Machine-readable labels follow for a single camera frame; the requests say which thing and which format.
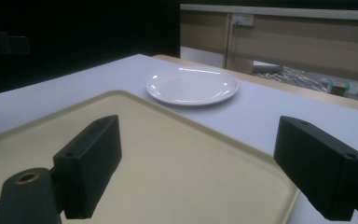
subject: table surface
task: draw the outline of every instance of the table surface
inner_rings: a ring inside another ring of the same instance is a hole
[[[162,105],[268,154],[273,153],[280,116],[306,120],[358,150],[358,102],[321,95],[258,77],[231,72],[239,91],[230,99],[204,106],[167,105],[149,96],[145,83],[153,75],[181,64],[166,56],[134,55],[33,86],[0,93],[0,133],[107,91],[123,90]],[[331,223],[300,194],[288,223]],[[358,223],[358,213],[352,222]]]

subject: oval plate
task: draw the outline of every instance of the oval plate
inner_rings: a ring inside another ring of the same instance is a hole
[[[206,67],[181,67],[153,76],[146,83],[154,98],[173,105],[210,105],[224,101],[238,90],[237,79]]]

